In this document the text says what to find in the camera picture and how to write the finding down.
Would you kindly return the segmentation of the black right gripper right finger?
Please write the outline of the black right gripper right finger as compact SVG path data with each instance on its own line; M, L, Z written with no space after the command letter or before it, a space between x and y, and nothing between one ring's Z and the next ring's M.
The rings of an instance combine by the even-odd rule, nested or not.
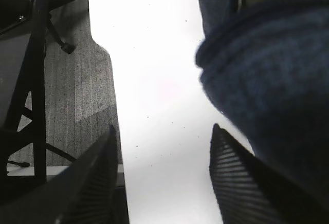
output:
M223 223L328 223L328 206L214 124L209 172Z

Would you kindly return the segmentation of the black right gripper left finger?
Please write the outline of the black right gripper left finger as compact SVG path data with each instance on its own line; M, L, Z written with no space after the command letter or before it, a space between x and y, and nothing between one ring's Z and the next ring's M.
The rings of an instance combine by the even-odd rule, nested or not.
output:
M118 147L113 126L49 182L1 206L1 223L117 223Z

